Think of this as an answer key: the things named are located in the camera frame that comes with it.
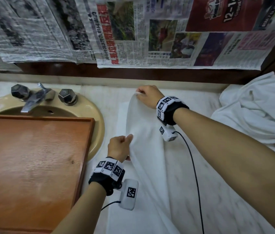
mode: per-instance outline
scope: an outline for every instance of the faucet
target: faucet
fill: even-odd
[[[44,87],[41,83],[38,83],[38,86],[42,88],[38,92],[32,94],[28,100],[26,101],[25,105],[23,106],[21,113],[29,113],[33,108],[38,106],[40,103],[45,101],[51,101],[55,97],[55,91],[50,88]]]

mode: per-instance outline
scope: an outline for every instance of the sink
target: sink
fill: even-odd
[[[9,108],[7,110],[1,111],[0,115],[24,115],[21,113],[22,107]],[[53,106],[37,106],[32,109],[26,116],[33,117],[77,117],[69,111],[66,111],[61,108],[53,107]]]
[[[28,114],[22,114],[20,110],[24,102],[6,95],[0,98],[0,115],[28,115],[33,117],[90,117],[95,119],[95,125],[88,153],[88,161],[94,157],[101,147],[105,134],[104,119],[97,106],[83,95],[78,95],[78,101],[73,106],[67,106],[57,97],[60,89],[53,89],[56,92],[52,101],[44,101],[33,108]]]

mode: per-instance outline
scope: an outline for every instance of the wristband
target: wristband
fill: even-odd
[[[174,126],[176,123],[173,120],[173,114],[178,108],[187,108],[179,98],[174,96],[163,97],[156,105],[157,118],[166,126]]]
[[[121,181],[124,177],[124,165],[112,157],[106,157],[100,161],[96,168],[93,170],[93,174],[89,180],[91,182],[97,182],[101,184],[106,195],[110,196],[113,194],[113,189],[119,189],[121,187]]]

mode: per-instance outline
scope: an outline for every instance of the person's left hand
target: person's left hand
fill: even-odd
[[[127,137],[122,135],[111,138],[108,144],[107,156],[123,162],[129,155],[129,145],[132,139],[132,134]]]

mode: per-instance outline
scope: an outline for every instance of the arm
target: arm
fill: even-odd
[[[155,86],[141,86],[138,98],[155,108],[164,95]],[[275,228],[275,152],[255,139],[186,108],[173,120],[205,160],[245,201]]]
[[[118,136],[110,139],[108,157],[123,162],[129,154],[132,135]],[[106,191],[99,183],[91,182],[85,193],[73,206],[70,213],[54,229],[53,234],[93,233],[101,213]]]

